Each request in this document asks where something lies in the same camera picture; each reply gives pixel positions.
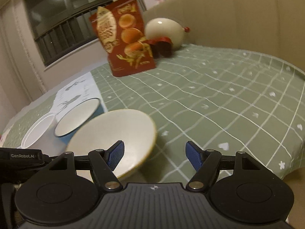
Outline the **cream bowl yellow rim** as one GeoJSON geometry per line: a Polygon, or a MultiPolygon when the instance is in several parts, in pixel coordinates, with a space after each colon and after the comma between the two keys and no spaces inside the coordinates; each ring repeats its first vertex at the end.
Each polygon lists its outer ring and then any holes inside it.
{"type": "Polygon", "coordinates": [[[121,109],[90,120],[74,134],[66,150],[75,156],[84,156],[92,150],[106,150],[117,141],[123,141],[125,153],[114,174],[124,180],[143,165],[156,139],[157,127],[150,116],[138,110],[121,109]]]}

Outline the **white foam bowl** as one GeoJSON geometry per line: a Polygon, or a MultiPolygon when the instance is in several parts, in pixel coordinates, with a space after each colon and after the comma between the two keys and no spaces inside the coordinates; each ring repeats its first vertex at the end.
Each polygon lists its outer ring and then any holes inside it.
{"type": "Polygon", "coordinates": [[[54,135],[56,115],[46,113],[39,118],[24,135],[21,149],[40,149],[44,154],[58,154],[58,138],[54,135]]]}

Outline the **blue enamel bowl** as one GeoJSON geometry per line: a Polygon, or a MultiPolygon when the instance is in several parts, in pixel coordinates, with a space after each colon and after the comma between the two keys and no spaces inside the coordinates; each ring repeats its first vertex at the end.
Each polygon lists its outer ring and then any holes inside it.
{"type": "Polygon", "coordinates": [[[54,135],[67,145],[80,127],[103,113],[104,108],[99,98],[85,100],[60,119],[54,135]]]}

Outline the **green checkered tablecloth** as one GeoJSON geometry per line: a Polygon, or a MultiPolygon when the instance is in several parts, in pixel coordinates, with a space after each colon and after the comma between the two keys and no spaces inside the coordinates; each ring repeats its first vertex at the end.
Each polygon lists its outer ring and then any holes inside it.
{"type": "Polygon", "coordinates": [[[114,77],[103,64],[43,96],[11,120],[1,146],[16,148],[48,112],[100,94],[106,111],[133,109],[155,122],[152,153],[137,181],[186,183],[194,174],[185,144],[224,155],[244,151],[275,175],[304,167],[304,73],[263,53],[189,44],[152,70],[114,77]]]}

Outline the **dark red round object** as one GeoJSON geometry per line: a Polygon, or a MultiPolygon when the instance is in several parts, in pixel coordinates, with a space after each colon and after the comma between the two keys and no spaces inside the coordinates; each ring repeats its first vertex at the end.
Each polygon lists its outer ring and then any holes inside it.
{"type": "Polygon", "coordinates": [[[158,37],[148,39],[148,44],[152,49],[153,58],[171,57],[172,56],[172,41],[169,37],[158,37]]]}

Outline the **quail eggs snack bag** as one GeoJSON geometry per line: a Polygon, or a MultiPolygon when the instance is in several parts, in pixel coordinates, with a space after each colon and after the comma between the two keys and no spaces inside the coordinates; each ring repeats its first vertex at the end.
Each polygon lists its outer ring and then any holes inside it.
{"type": "Polygon", "coordinates": [[[108,54],[113,76],[129,76],[156,67],[137,0],[117,0],[99,6],[89,19],[108,54]]]}

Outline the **cream egg-shaped ornament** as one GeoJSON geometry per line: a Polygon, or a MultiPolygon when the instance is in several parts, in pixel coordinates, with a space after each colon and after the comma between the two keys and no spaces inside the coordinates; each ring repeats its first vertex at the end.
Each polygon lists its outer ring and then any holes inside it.
{"type": "Polygon", "coordinates": [[[181,26],[178,22],[168,18],[155,18],[147,22],[144,33],[148,40],[167,37],[171,40],[172,49],[178,50],[184,42],[189,27],[181,26]]]}

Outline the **dark window with railing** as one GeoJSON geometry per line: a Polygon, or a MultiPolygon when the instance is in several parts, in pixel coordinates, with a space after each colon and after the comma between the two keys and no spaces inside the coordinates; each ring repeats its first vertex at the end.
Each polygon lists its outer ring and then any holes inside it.
{"type": "Polygon", "coordinates": [[[90,16],[112,0],[24,0],[34,41],[47,67],[96,39],[90,16]]]}

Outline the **beige padded bench back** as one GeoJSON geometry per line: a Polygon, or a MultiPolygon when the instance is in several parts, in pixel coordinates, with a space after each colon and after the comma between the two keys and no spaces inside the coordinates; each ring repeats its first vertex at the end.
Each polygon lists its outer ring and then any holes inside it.
{"type": "Polygon", "coordinates": [[[304,0],[168,0],[145,22],[170,18],[190,28],[191,44],[243,49],[304,68],[304,0]]]}

